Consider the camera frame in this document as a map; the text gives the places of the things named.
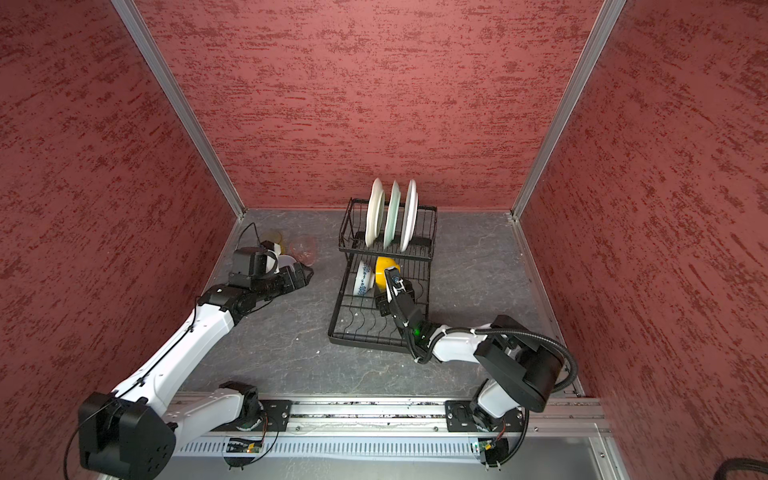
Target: metal corner post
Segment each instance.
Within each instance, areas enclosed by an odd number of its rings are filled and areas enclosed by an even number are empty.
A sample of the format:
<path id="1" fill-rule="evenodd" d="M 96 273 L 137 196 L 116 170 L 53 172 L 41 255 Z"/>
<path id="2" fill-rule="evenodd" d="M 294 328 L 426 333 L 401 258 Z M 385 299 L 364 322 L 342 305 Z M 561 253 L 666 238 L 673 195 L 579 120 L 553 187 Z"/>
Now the metal corner post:
<path id="1" fill-rule="evenodd" d="M 574 72 L 571 75 L 571 80 L 565 88 L 563 98 L 560 100 L 558 109 L 552 118 L 552 123 L 549 125 L 547 134 L 541 142 L 541 148 L 533 160 L 531 170 L 528 172 L 523 187 L 520 189 L 520 194 L 518 194 L 517 200 L 515 200 L 515 205 L 512 207 L 512 216 L 517 220 L 521 218 L 525 206 L 528 205 L 528 201 L 531 199 L 538 179 L 541 178 L 541 174 L 544 172 L 547 162 L 549 162 L 549 157 L 552 155 L 554 147 L 558 144 L 560 135 L 565 129 L 571 112 L 573 112 L 581 92 L 587 84 L 592 69 L 598 62 L 600 53 L 603 51 L 605 42 L 611 35 L 611 30 L 613 30 L 616 24 L 621 9 L 624 8 L 624 3 L 625 0 L 605 0 L 600 8 L 600 12 L 598 12 L 598 17 L 595 19 L 592 31 L 587 38 L 587 42 L 584 44 L 584 50 L 581 51 L 581 56 L 579 56 L 576 68 L 574 68 Z"/>
<path id="2" fill-rule="evenodd" d="M 176 114 L 179 116 L 184 128 L 187 129 L 187 133 L 192 139 L 197 151 L 200 152 L 201 157 L 208 166 L 211 174 L 214 176 L 214 180 L 218 184 L 224 196 L 227 198 L 232 210 L 238 218 L 241 218 L 245 213 L 245 205 L 240 199 L 240 195 L 237 194 L 232 181 L 224 170 L 224 167 L 219 161 L 219 157 L 216 155 L 216 151 L 205 136 L 203 127 L 200 122 L 197 121 L 197 117 L 189 105 L 187 98 L 184 97 L 184 93 L 181 91 L 179 84 L 174 78 L 174 74 L 171 73 L 168 64 L 163 59 L 163 55 L 160 53 L 160 49 L 154 43 L 152 35 L 147 28 L 147 24 L 144 23 L 144 19 L 141 17 L 141 13 L 138 11 L 136 4 L 133 0 L 111 0 L 112 5 L 118 11 L 118 15 L 122 19 L 131 37 L 134 39 L 136 46 L 139 47 L 141 54 L 144 56 L 144 60 L 149 65 L 150 70 L 154 74 L 157 82 L 163 88 L 168 101 L 173 105 Z"/>

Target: red wallpaper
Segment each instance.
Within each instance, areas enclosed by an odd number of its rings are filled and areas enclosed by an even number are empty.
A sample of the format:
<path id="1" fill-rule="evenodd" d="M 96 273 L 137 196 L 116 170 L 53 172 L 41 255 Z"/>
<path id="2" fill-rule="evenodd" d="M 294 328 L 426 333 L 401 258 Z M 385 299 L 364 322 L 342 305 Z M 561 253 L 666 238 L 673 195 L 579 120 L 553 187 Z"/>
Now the red wallpaper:
<path id="1" fill-rule="evenodd" d="M 629 1 L 525 211 L 636 480 L 768 458 L 766 22 Z"/>
<path id="2" fill-rule="evenodd" d="M 249 207 L 509 208 L 602 0 L 137 0 Z"/>
<path id="3" fill-rule="evenodd" d="M 79 403 L 180 325 L 233 214 L 109 2 L 2 2 L 0 32 L 0 477 L 60 478 Z"/>

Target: dish rack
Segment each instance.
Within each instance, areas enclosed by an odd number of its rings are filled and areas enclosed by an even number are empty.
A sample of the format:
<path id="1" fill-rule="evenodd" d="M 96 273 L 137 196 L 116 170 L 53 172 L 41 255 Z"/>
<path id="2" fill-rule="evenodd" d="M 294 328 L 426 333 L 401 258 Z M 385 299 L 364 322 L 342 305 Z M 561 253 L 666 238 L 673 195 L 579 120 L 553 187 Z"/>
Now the dish rack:
<path id="1" fill-rule="evenodd" d="M 386 293 L 374 286 L 364 296 L 353 295 L 357 267 L 363 261 L 374 268 L 378 257 L 395 259 L 400 265 L 401 276 L 410 282 L 416 305 L 428 319 L 429 276 L 435 252 L 437 208 L 419 206 L 413 238 L 404 252 L 400 252 L 400 235 L 405 203 L 399 205 L 395 239 L 386 249 L 383 231 L 372 246 L 366 246 L 367 211 L 368 200 L 351 199 L 339 229 L 339 250 L 346 254 L 346 269 L 333 309 L 328 337 L 331 343 L 338 345 L 407 353 L 408 348 L 389 313 Z"/>

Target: dish rack upper tier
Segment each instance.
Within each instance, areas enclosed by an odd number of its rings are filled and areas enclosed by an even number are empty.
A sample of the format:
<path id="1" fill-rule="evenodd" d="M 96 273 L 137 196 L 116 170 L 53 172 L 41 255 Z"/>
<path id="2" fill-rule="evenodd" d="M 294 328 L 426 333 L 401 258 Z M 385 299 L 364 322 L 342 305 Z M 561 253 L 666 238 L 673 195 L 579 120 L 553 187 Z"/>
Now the dish rack upper tier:
<path id="1" fill-rule="evenodd" d="M 385 203 L 385 215 L 389 209 L 389 202 Z M 408 260 L 421 260 L 432 262 L 435 253 L 435 234 L 437 231 L 437 208 L 419 205 L 416 212 L 416 223 L 413 230 L 413 238 L 406 251 L 400 251 L 400 237 L 403 230 L 406 204 L 401 202 L 397 224 L 395 227 L 395 239 L 384 248 L 384 227 L 379 230 L 376 241 L 370 247 L 366 246 L 366 218 L 368 214 L 368 200 L 362 198 L 349 199 L 349 205 L 344 213 L 344 221 L 339 229 L 339 250 L 347 253 L 364 253 L 381 257 L 404 258 Z"/>

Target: gray marble floor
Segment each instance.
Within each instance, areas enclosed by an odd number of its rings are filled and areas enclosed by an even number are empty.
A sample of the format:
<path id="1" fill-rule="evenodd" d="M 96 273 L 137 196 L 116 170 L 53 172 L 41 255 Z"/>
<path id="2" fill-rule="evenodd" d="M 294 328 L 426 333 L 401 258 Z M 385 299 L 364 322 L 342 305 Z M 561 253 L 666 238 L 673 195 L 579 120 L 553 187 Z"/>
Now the gray marble floor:
<path id="1" fill-rule="evenodd" d="M 317 239 L 318 259 L 310 285 L 275 299 L 243 319 L 187 378 L 182 389 L 207 391 L 239 380 L 273 394 L 470 396 L 485 380 L 476 364 L 416 365 L 402 353 L 329 342 L 327 330 L 346 260 L 338 249 L 343 212 L 250 210 L 242 223 L 261 233 Z M 255 244 L 253 231 L 242 245 Z M 225 282 L 234 245 L 214 273 Z M 429 319 L 475 326 L 507 313 L 542 331 L 520 253 L 505 214 L 439 213 L 432 262 Z"/>

